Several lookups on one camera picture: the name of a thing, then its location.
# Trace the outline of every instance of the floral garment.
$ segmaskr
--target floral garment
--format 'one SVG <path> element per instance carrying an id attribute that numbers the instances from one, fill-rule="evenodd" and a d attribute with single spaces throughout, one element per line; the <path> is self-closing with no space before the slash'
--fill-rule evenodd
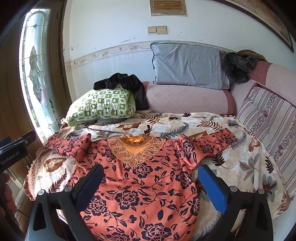
<path id="1" fill-rule="evenodd" d="M 91 141 L 90 134 L 49 138 L 46 147 L 77 161 L 69 185 L 95 163 L 104 167 L 102 184 L 81 212 L 98 240 L 189 240 L 200 208 L 192 169 L 236 141 L 227 129 L 196 139 L 145 138 L 137 145 L 118 137 Z"/>

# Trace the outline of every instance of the gray pillowcase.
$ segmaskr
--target gray pillowcase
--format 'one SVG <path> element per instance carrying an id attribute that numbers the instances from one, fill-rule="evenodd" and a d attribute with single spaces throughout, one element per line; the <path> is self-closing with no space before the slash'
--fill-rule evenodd
<path id="1" fill-rule="evenodd" d="M 229 89 L 229 80 L 221 69 L 220 55 L 224 53 L 218 49 L 157 42 L 150 47 L 154 54 L 155 84 Z"/>

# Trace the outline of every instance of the stained glass window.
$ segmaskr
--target stained glass window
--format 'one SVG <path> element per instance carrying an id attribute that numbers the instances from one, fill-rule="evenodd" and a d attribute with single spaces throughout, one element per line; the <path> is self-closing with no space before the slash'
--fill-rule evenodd
<path id="1" fill-rule="evenodd" d="M 20 39 L 22 92 L 35 131 L 44 143 L 59 130 L 60 120 L 49 79 L 47 29 L 50 9 L 32 9 L 25 17 Z"/>

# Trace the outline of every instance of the beige switch plate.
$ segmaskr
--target beige switch plate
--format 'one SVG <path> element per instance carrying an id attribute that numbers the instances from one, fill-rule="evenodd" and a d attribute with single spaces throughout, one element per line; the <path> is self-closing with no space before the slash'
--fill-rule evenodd
<path id="1" fill-rule="evenodd" d="M 151 26 L 151 27 L 148 27 L 148 33 L 149 34 L 155 34 L 157 31 L 156 31 L 156 26 Z"/>
<path id="2" fill-rule="evenodd" d="M 167 26 L 157 26 L 156 28 L 157 34 L 168 34 Z"/>

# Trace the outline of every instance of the metal screw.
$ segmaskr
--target metal screw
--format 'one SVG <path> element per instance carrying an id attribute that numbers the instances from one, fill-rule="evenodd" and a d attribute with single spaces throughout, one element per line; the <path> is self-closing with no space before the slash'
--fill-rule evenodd
<path id="1" fill-rule="evenodd" d="M 71 186 L 66 186 L 65 187 L 65 192 L 70 192 L 72 190 L 72 187 Z"/>
<path id="2" fill-rule="evenodd" d="M 262 188 L 259 188 L 258 192 L 259 192 L 259 194 L 264 194 L 265 193 L 265 191 Z"/>
<path id="3" fill-rule="evenodd" d="M 45 193 L 45 191 L 44 190 L 39 190 L 39 192 L 38 192 L 38 195 L 43 195 Z"/>
<path id="4" fill-rule="evenodd" d="M 231 186 L 230 187 L 230 191 L 237 192 L 238 191 L 238 188 L 236 186 Z"/>

